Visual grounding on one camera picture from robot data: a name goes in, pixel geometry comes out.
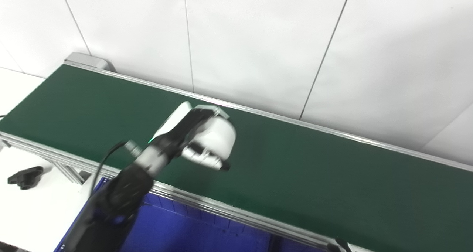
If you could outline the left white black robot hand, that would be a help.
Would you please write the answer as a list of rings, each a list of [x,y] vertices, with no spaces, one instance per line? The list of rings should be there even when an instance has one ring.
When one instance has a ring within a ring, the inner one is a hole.
[[[183,102],[164,121],[149,144],[168,158],[183,157],[206,168],[229,171],[228,158],[237,132],[230,116],[219,106]]]

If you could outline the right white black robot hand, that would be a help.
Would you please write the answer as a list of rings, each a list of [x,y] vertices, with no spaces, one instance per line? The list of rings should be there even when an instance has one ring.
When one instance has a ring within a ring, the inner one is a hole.
[[[328,252],[353,252],[350,243],[341,237],[336,237],[335,242],[328,242],[326,249]]]

